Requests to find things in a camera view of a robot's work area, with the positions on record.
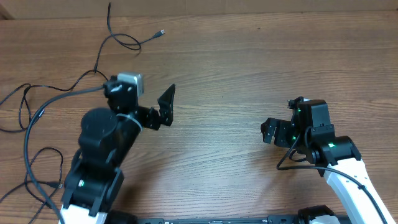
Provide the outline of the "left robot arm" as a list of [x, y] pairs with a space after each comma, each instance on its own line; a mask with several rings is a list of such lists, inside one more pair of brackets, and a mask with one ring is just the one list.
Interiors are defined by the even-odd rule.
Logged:
[[89, 110], [81, 119], [79, 150], [65, 179], [62, 223], [137, 223], [135, 215], [113, 210], [124, 181], [121, 164], [144, 128], [173, 122], [175, 85], [159, 97], [160, 108], [138, 104], [138, 86], [121, 80], [103, 84], [108, 108]]

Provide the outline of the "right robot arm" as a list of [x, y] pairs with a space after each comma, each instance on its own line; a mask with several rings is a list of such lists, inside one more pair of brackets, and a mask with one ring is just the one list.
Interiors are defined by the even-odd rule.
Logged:
[[317, 170], [342, 203], [351, 223], [393, 223], [374, 188], [359, 149], [348, 136], [336, 136], [325, 100], [289, 100], [289, 120], [267, 118], [262, 139], [287, 152], [277, 170]]

